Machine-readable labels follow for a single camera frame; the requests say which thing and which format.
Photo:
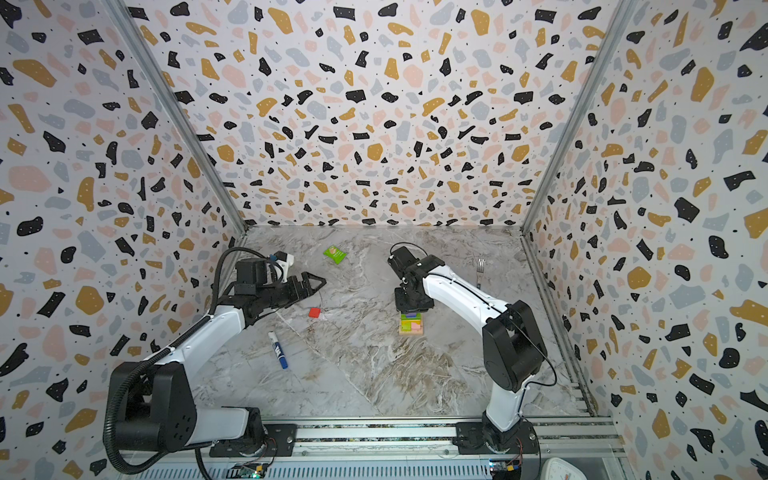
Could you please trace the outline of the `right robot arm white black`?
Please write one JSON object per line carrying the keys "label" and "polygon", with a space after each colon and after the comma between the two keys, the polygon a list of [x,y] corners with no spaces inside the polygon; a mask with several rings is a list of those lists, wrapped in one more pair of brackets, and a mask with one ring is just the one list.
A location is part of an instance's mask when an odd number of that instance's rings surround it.
{"label": "right robot arm white black", "polygon": [[402,316],[416,317],[439,302],[481,336],[483,365],[493,382],[491,396],[480,422],[480,439],[459,445],[495,453],[521,447],[525,395],[541,367],[551,363],[530,306],[485,293],[440,258],[415,256],[406,242],[390,248],[387,263],[399,279],[394,297]]}

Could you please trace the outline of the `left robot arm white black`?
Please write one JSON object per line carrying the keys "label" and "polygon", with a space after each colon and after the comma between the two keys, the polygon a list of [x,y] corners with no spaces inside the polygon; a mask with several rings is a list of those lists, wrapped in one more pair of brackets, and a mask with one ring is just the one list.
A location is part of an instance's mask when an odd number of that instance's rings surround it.
{"label": "left robot arm white black", "polygon": [[168,346],[111,374],[103,442],[107,454],[125,451],[155,456],[224,443],[239,455],[261,453],[268,431],[256,407],[204,408],[192,380],[231,339],[271,313],[317,294],[326,279],[289,274],[291,256],[246,258],[236,277],[218,293],[213,310]]}

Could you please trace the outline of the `green snack packet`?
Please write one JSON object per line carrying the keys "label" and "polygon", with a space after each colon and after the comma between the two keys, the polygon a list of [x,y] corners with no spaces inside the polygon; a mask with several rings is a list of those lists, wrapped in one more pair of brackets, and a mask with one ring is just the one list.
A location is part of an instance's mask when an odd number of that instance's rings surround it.
{"label": "green snack packet", "polygon": [[335,245],[331,245],[324,251],[324,255],[331,259],[336,265],[340,265],[347,256],[347,253]]}

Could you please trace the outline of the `blue marker pen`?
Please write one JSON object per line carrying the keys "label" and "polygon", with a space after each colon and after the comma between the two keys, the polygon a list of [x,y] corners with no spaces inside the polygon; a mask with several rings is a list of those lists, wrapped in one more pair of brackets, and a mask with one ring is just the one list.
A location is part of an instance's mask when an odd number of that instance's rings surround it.
{"label": "blue marker pen", "polygon": [[275,353],[277,361],[279,362],[283,370],[287,370],[289,368],[288,361],[276,333],[274,331],[269,331],[268,336],[270,341],[272,342],[273,351]]}

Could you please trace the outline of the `white object bottom right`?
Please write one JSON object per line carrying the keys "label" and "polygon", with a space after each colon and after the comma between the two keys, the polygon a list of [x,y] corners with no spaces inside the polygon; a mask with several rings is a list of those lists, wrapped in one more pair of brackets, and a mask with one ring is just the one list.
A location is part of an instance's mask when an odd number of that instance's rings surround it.
{"label": "white object bottom right", "polygon": [[549,458],[542,466],[539,479],[587,480],[587,476],[575,465],[562,458]]}

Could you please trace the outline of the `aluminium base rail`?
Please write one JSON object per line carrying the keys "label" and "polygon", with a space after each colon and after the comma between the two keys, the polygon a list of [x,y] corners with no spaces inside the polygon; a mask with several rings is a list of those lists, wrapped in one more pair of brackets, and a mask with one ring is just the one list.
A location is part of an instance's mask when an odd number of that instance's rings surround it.
{"label": "aluminium base rail", "polygon": [[172,453],[143,479],[545,479],[560,459],[588,479],[631,479],[612,421],[604,417],[524,420],[505,453],[484,442],[468,417],[273,418],[267,450],[232,447]]}

